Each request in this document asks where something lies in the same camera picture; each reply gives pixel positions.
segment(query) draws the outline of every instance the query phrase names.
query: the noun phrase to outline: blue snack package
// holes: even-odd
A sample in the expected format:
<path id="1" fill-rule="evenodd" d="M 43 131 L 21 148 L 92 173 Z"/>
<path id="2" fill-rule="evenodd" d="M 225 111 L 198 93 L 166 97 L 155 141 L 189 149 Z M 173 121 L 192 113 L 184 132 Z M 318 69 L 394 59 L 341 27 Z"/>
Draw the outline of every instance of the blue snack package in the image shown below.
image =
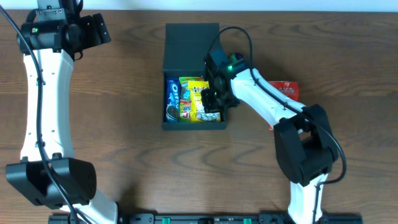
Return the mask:
<path id="1" fill-rule="evenodd" d="M 166 121 L 176 123 L 180 115 L 180 82 L 178 78 L 167 78 L 166 88 Z"/>

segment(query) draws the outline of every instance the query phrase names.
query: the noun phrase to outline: snack package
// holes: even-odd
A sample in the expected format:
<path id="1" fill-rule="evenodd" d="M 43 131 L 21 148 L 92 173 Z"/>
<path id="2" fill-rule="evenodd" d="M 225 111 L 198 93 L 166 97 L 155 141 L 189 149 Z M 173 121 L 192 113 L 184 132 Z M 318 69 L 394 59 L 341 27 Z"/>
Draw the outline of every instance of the snack package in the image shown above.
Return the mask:
<path id="1" fill-rule="evenodd" d="M 167 78 L 166 88 L 166 121 L 176 123 L 178 122 L 178 107 L 180 106 L 178 78 Z"/>
<path id="2" fill-rule="evenodd" d="M 191 122 L 221 121 L 220 113 L 205 113 L 200 92 L 209 88 L 208 81 L 188 81 L 191 92 Z"/>
<path id="3" fill-rule="evenodd" d="M 299 100 L 299 84 L 297 82 L 269 81 L 269 83 L 290 99 L 294 101 Z"/>
<path id="4" fill-rule="evenodd" d="M 202 77 L 180 77 L 180 122 L 191 122 L 191 91 L 188 81 L 203 81 Z"/>

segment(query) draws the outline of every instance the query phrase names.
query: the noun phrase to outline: wooden table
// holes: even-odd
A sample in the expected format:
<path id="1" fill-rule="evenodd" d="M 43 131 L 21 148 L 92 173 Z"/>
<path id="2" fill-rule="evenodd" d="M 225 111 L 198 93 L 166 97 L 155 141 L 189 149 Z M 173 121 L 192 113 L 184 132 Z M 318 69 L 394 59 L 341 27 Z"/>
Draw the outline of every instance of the wooden table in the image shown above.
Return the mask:
<path id="1" fill-rule="evenodd" d="M 27 11 L 11 11 L 22 24 Z M 274 137 L 245 103 L 224 131 L 163 131 L 165 23 L 219 22 L 251 35 L 254 64 L 267 80 L 300 84 L 306 105 L 326 109 L 345 150 L 344 181 L 325 187 L 323 209 L 362 214 L 366 223 L 398 218 L 398 14 L 339 12 L 103 11 L 112 42 L 85 51 L 70 85 L 76 157 L 94 164 L 98 188 L 126 212 L 257 213 L 286 210 L 289 181 Z M 0 223 L 44 223 L 5 180 L 19 162 L 27 78 L 16 32 L 0 20 Z M 247 55 L 238 31 L 223 47 Z M 341 171 L 333 166 L 330 179 Z"/>

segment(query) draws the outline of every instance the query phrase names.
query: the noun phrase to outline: white wall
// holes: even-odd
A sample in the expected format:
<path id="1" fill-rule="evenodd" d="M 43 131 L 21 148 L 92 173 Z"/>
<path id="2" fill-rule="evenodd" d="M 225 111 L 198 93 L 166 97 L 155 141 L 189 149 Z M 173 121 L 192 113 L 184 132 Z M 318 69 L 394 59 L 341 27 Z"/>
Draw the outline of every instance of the white wall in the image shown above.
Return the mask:
<path id="1" fill-rule="evenodd" d="M 6 9 L 33 9 L 37 0 L 0 4 Z M 84 9 L 398 12 L 398 0 L 84 0 Z"/>

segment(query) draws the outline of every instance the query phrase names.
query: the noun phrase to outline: open box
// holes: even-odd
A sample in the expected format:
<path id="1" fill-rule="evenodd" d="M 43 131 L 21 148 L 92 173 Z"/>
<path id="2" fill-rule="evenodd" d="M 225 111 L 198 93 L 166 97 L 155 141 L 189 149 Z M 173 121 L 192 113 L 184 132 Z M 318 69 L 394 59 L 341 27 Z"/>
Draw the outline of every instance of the open box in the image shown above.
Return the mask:
<path id="1" fill-rule="evenodd" d="M 163 122 L 164 130 L 214 130 L 226 128 L 226 116 L 221 113 L 220 122 L 168 123 L 166 122 L 166 78 L 203 77 L 206 80 L 204 58 L 211 41 L 220 27 L 211 24 L 166 24 L 166 40 L 163 61 Z M 213 50 L 221 49 L 220 39 Z"/>

